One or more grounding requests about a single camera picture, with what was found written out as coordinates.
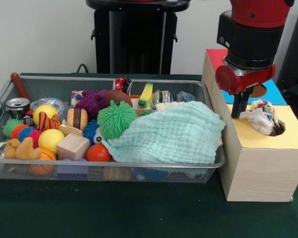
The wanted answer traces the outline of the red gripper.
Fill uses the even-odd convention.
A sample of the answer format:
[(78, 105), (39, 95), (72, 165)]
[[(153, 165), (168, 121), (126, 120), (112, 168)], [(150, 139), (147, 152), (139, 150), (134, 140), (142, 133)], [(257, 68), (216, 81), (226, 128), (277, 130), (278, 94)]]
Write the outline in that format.
[(232, 118), (239, 118), (240, 113), (246, 110), (253, 92), (251, 87), (268, 81), (274, 76), (275, 71), (275, 64), (262, 70), (244, 70), (230, 64), (223, 64), (217, 68), (215, 77), (219, 88), (234, 95)]

